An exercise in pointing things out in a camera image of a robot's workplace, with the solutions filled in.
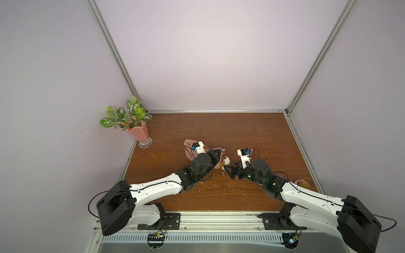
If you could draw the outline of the plush cat keychain decoration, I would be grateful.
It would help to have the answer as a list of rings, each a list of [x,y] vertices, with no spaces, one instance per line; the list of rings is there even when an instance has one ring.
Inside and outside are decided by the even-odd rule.
[[[225,170],[225,166],[229,166],[231,161],[228,156],[223,156],[222,161],[220,162],[220,168]]]

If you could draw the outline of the pink corduroy pencil bag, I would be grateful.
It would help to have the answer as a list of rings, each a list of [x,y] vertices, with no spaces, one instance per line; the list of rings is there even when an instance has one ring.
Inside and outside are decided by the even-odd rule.
[[[186,157],[193,161],[198,154],[208,153],[211,150],[210,147],[205,146],[201,141],[186,139],[183,143],[185,148]],[[227,157],[225,149],[223,148],[213,148],[213,151],[219,155],[219,162],[214,166],[214,169],[224,170],[225,166],[230,164],[230,159]]]

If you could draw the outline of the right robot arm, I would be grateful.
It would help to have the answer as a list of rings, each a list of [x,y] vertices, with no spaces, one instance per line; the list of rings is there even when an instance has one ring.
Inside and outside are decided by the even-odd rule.
[[[374,253],[382,225],[353,196],[344,199],[298,186],[286,176],[273,173],[264,160],[249,166],[226,166],[232,179],[247,179],[262,186],[271,198],[285,202],[281,219],[285,225],[310,228],[341,239],[352,253]]]

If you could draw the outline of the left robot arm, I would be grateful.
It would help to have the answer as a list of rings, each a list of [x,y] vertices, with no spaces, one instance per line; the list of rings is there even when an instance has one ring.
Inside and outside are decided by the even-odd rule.
[[[165,196],[192,190],[202,179],[220,164],[221,149],[198,151],[192,162],[161,179],[141,184],[128,184],[122,180],[104,196],[96,207],[104,236],[119,232],[132,221],[137,224],[156,226],[164,220],[163,209],[149,203]]]

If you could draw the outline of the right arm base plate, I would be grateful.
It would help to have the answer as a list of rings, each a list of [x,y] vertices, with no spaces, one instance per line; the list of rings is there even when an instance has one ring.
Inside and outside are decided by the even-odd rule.
[[[262,213],[258,215],[265,230],[307,230],[307,227],[295,225],[288,215],[280,213]]]

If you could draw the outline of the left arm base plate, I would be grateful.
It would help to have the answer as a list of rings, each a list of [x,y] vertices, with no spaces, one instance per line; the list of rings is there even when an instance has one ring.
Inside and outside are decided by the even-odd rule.
[[[156,223],[149,226],[146,224],[139,224],[138,230],[179,230],[180,229],[181,214],[168,213],[163,215]]]

